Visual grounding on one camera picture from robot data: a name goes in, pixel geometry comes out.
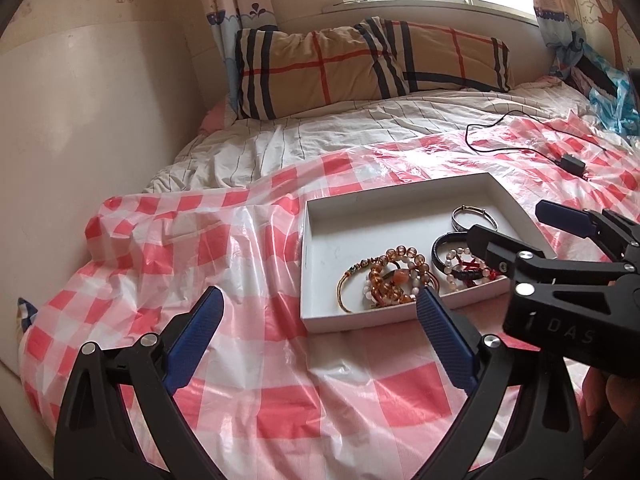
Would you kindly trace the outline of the person right hand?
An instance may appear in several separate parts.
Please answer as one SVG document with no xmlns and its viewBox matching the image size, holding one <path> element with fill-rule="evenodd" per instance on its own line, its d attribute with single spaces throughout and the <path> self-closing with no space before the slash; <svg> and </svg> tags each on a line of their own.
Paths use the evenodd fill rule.
<svg viewBox="0 0 640 480">
<path fill-rule="evenodd" d="M 592 437 L 597 418 L 607 406 L 625 424 L 630 422 L 639 409 L 639 389 L 638 379 L 607 375 L 590 367 L 582 382 L 582 398 L 578 404 L 584 439 Z"/>
</svg>

